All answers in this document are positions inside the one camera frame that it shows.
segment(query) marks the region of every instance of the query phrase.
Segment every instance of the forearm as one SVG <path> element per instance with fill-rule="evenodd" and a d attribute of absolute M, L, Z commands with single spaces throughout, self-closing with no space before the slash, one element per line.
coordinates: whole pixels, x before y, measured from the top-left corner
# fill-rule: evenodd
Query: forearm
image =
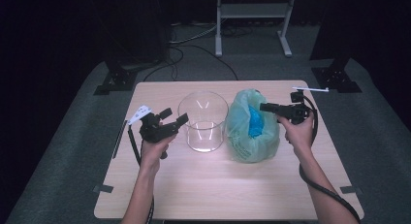
<path fill-rule="evenodd" d="M 310 150 L 300 154 L 299 159 L 305 175 L 311 181 L 337 194 Z M 320 223 L 358 223 L 350 211 L 334 198 L 309 185 L 308 190 Z"/>
<path fill-rule="evenodd" d="M 122 224 L 145 224 L 153 199 L 154 178 L 151 172 L 139 172 Z"/>

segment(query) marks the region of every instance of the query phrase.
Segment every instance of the hand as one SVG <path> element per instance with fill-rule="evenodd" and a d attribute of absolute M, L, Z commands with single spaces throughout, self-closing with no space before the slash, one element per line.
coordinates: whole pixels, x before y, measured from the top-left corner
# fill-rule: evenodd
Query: hand
<path fill-rule="evenodd" d="M 277 119 L 285 127 L 285 139 L 293 145 L 294 152 L 298 157 L 307 150 L 311 151 L 313 112 L 309 113 L 304 122 L 297 125 L 280 115 L 277 116 Z"/>
<path fill-rule="evenodd" d="M 175 139 L 175 135 L 167 137 L 158 143 L 142 142 L 142 167 L 141 170 L 149 170 L 156 175 L 160 169 L 161 154 L 169 148 L 169 143 Z"/>

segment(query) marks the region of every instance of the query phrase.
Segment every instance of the black handheld controller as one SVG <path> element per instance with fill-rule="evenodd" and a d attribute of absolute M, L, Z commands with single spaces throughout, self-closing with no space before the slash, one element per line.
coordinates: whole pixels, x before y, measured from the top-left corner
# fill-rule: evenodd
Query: black handheld controller
<path fill-rule="evenodd" d="M 304 103 L 301 90 L 292 92 L 290 96 L 293 103 L 299 104 L 288 106 L 271 103 L 260 104 L 260 111 L 272 112 L 286 117 L 287 119 L 291 120 L 293 124 L 300 124 L 309 116 L 309 111 L 311 110 L 311 108 L 309 108 Z"/>
<path fill-rule="evenodd" d="M 145 115 L 142 118 L 142 127 L 140 128 L 140 134 L 142 139 L 149 143 L 158 143 L 163 139 L 178 133 L 179 127 L 188 121 L 187 113 L 181 115 L 175 122 L 161 125 L 160 121 L 173 114 L 172 109 L 167 108 L 159 114 L 153 114 L 152 112 Z M 163 152 L 161 159 L 167 158 L 167 152 Z"/>

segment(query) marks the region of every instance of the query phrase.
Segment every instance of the crumpled plastic bag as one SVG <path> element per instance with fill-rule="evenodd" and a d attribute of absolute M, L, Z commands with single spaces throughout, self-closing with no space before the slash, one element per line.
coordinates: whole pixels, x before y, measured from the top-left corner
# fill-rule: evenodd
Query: crumpled plastic bag
<path fill-rule="evenodd" d="M 226 118 L 228 146 L 235 160 L 256 163 L 273 157 L 279 145 L 279 125 L 272 112 L 260 111 L 266 103 L 256 89 L 241 90 Z"/>

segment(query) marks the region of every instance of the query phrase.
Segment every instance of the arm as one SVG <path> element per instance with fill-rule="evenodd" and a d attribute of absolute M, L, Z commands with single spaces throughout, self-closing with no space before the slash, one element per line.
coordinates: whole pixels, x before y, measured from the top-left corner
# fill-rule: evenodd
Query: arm
<path fill-rule="evenodd" d="M 294 147 L 306 176 L 317 184 L 337 194 L 311 151 L 313 113 L 305 122 L 294 125 L 282 116 L 278 120 L 286 129 L 286 140 Z M 320 223 L 358 223 L 351 212 L 328 195 L 308 186 Z"/>
<path fill-rule="evenodd" d="M 154 178 L 160 169 L 160 156 L 174 138 L 175 135 L 156 144 L 143 141 L 142 164 L 122 224 L 145 224 L 153 199 Z"/>

